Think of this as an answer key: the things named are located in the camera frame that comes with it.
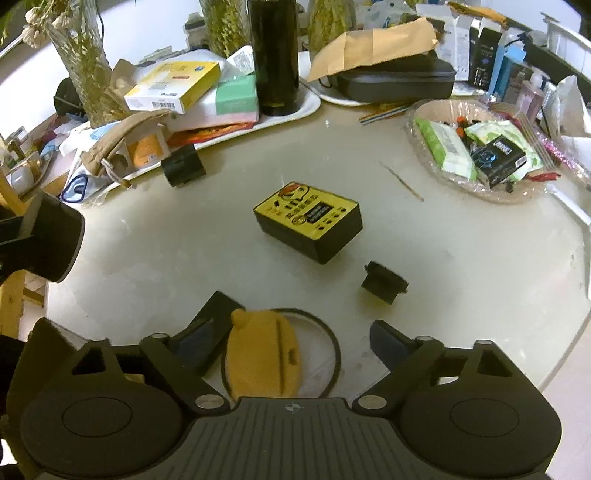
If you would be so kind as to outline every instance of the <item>yellow box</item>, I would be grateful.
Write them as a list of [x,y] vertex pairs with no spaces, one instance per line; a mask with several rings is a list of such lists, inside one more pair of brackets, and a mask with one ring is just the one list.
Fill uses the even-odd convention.
[[219,79],[216,61],[168,61],[141,79],[125,95],[125,102],[136,111],[167,108],[185,113]]

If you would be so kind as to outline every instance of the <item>white cup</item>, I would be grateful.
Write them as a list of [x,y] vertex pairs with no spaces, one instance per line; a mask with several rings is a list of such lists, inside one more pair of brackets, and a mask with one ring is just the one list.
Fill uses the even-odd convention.
[[31,190],[33,185],[35,185],[33,174],[28,165],[20,165],[19,167],[14,168],[7,175],[7,179],[17,195],[22,195]]

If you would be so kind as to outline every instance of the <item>yellow and black box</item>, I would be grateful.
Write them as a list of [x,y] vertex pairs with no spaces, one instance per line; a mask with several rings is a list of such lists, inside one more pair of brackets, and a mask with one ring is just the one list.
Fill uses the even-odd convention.
[[254,208],[262,230],[324,265],[363,228],[359,204],[292,181]]

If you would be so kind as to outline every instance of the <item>white flower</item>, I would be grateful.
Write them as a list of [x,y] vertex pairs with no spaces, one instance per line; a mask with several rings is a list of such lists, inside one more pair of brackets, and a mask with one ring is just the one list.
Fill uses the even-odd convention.
[[66,12],[59,14],[56,17],[56,19],[53,22],[51,22],[51,24],[53,25],[53,28],[55,28],[56,30],[62,30],[64,28],[68,28],[71,23],[72,23],[72,19],[66,14]]
[[22,29],[22,40],[32,48],[39,48],[45,41],[45,35],[39,27],[25,25]]
[[40,19],[41,11],[39,10],[39,7],[33,7],[25,14],[25,20],[31,25],[38,25]]

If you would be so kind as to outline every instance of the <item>black container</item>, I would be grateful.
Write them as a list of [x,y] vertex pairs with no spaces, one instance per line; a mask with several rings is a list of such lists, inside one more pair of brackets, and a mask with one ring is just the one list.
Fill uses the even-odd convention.
[[449,98],[456,71],[435,55],[413,55],[329,76],[330,84],[358,102],[415,102]]
[[256,92],[266,115],[297,111],[296,0],[249,0],[251,43],[255,59]]

